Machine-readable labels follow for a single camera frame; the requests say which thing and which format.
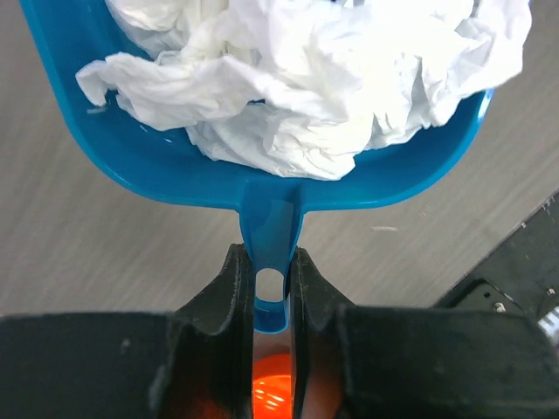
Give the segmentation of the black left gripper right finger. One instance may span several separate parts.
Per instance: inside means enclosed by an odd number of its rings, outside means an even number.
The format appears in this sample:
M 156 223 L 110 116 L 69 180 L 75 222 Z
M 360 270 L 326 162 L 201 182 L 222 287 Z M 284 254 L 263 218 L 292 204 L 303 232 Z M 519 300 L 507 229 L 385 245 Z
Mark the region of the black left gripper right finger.
M 296 418 L 555 418 L 558 356 L 515 314 L 358 306 L 298 249 L 289 272 Z

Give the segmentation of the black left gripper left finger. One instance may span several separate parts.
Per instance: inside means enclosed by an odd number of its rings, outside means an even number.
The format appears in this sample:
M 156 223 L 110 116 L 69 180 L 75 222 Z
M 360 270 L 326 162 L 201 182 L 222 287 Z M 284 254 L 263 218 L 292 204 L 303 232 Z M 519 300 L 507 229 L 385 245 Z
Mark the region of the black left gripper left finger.
M 253 280 L 234 244 L 174 312 L 2 317 L 2 417 L 251 417 Z

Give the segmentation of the blue plastic dustpan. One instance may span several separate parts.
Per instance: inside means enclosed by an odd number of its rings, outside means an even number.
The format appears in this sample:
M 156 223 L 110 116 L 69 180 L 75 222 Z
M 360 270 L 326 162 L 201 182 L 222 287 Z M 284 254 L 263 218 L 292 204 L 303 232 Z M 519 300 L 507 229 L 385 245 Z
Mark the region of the blue plastic dustpan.
M 76 72 L 114 52 L 136 52 L 102 1 L 21 4 L 46 75 L 72 136 L 92 163 L 121 186 L 159 202 L 235 210 L 256 271 L 287 273 L 310 211 L 374 209 L 413 197 L 447 174 L 478 133 L 491 92 L 463 100 L 443 127 L 362 153 L 337 182 L 280 178 L 211 161 L 182 130 L 144 127 L 110 99 L 95 112 Z

